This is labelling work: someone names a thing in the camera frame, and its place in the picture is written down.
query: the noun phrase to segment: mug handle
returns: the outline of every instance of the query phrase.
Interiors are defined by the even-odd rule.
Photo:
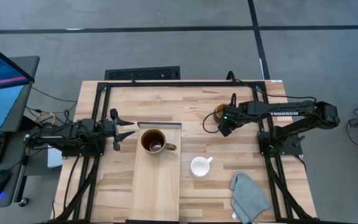
[[[170,151],[175,151],[177,149],[177,146],[174,144],[167,143],[166,149],[168,149]]]

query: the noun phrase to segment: white mug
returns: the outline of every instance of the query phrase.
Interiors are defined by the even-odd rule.
[[[190,170],[195,177],[204,177],[209,172],[209,163],[213,160],[212,157],[205,159],[203,157],[196,157],[191,161]]]

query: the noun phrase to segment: wooden table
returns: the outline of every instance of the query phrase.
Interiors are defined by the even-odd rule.
[[[75,120],[91,117],[97,83],[97,81],[83,82]],[[266,86],[268,94],[285,94],[282,82],[266,81]],[[132,122],[174,121],[182,123],[180,221],[234,222],[231,217],[233,213],[232,191],[229,189],[229,184],[237,171],[247,173],[271,200],[265,162],[259,153],[256,138],[259,130],[257,124],[247,124],[226,138],[221,133],[206,133],[201,126],[204,117],[217,105],[229,103],[234,92],[237,94],[237,102],[253,100],[251,89],[244,86],[113,87],[111,89],[109,110],[116,108],[121,119]],[[287,99],[269,97],[269,102],[284,103]],[[102,107],[103,100],[99,104],[98,120]],[[280,117],[274,118],[273,122],[275,125],[284,126],[292,120],[291,117]],[[126,126],[121,128],[121,132],[136,131],[137,128],[137,125]],[[206,129],[211,131],[217,129],[212,117],[207,120]],[[131,189],[137,138],[138,134],[135,133],[125,139],[121,144],[121,152],[114,151],[112,139],[108,139],[105,154],[101,157],[99,165],[92,222],[124,222],[128,218],[132,203]],[[211,171],[205,178],[194,179],[191,176],[190,161],[196,156],[214,157]],[[63,163],[55,197],[57,214],[60,214],[63,209],[67,180],[74,160],[75,158],[68,158]],[[316,212],[302,163],[293,156],[282,156],[282,161],[289,191],[305,211],[315,217]],[[82,158],[75,167],[67,202],[71,200],[78,188],[81,165]],[[285,216],[285,206],[278,188],[277,194],[282,216]],[[86,192],[82,201],[80,218],[85,215],[87,196]],[[256,221],[273,221],[274,219],[273,208],[271,208],[260,214]]]

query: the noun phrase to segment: towel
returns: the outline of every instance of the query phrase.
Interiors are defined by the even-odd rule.
[[[262,189],[243,172],[236,172],[230,184],[233,191],[231,206],[242,223],[254,220],[264,210],[270,208]]]

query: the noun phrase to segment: desk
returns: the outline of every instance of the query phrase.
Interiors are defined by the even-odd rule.
[[[35,72],[38,67],[40,58],[38,56],[29,57],[13,57],[10,58],[20,68],[26,71],[32,77],[35,76]],[[22,124],[22,119],[28,119],[23,116],[25,105],[29,99],[31,90],[31,84],[25,85],[17,97],[16,102],[13,104],[11,111],[7,115],[5,122],[0,128],[0,132],[7,133],[7,146],[5,148],[5,155],[0,163],[1,169],[8,169],[10,166],[22,159],[25,151],[23,139],[25,132],[16,132]],[[7,183],[3,193],[0,195],[0,207],[9,206],[14,198],[17,180],[19,179],[19,173],[21,166],[17,165],[11,169],[11,179]]]
[[[282,82],[266,81],[265,83],[268,94],[285,94]],[[83,82],[75,120],[91,117],[96,85],[96,81]],[[182,123],[180,221],[233,222],[231,217],[233,210],[230,204],[232,191],[229,189],[229,184],[234,173],[239,170],[255,180],[271,200],[264,158],[259,153],[256,138],[258,125],[247,124],[226,138],[220,133],[206,133],[201,126],[204,117],[217,105],[229,103],[234,92],[237,94],[237,102],[253,100],[251,89],[244,86],[111,88],[108,108],[109,110],[116,108],[123,120]],[[284,103],[287,99],[269,97],[269,102]],[[103,103],[100,103],[97,120],[100,120],[102,107]],[[280,117],[274,118],[273,122],[275,125],[284,126],[292,120],[291,117]],[[216,128],[213,118],[207,119],[206,129],[216,130]],[[121,132],[131,130],[136,131],[137,126],[121,128]],[[132,203],[131,190],[137,138],[138,134],[135,133],[125,139],[121,144],[121,152],[114,151],[112,139],[108,139],[104,156],[100,159],[91,222],[124,222],[128,218]],[[210,173],[205,178],[194,179],[191,176],[190,162],[196,156],[214,157]],[[67,180],[74,161],[75,158],[68,158],[63,163],[55,196],[57,214],[62,212]],[[316,212],[303,165],[293,156],[282,156],[282,161],[289,191],[305,211],[315,217]],[[74,169],[67,202],[70,202],[78,188],[81,165],[82,158]],[[278,189],[277,194],[284,217],[285,206]],[[80,218],[85,214],[87,196],[86,192],[82,200]],[[260,214],[256,220],[267,222],[274,219],[271,208]]]

